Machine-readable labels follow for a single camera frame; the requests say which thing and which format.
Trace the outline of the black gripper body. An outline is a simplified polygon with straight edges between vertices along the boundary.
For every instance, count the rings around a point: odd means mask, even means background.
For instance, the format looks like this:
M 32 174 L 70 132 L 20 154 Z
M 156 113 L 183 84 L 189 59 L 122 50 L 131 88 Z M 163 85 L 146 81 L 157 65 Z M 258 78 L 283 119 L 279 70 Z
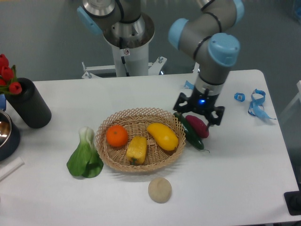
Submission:
M 194 112 L 203 115 L 208 125 L 219 126 L 224 114 L 224 106 L 215 106 L 215 102 L 221 93 L 223 84 L 210 84 L 197 77 L 191 96 L 180 93 L 174 105 L 178 113 Z

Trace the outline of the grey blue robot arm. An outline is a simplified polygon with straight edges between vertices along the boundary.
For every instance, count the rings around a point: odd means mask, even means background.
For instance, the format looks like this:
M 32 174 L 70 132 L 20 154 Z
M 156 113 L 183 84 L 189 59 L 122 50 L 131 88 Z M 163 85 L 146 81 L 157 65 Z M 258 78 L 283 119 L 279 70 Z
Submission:
M 245 7 L 240 0 L 199 0 L 198 5 L 199 18 L 178 19 L 168 33 L 169 42 L 199 65 L 191 96 L 180 93 L 174 110 L 203 115 L 208 126 L 220 125 L 225 108 L 215 102 L 240 52 L 238 39 L 226 30 L 242 19 Z

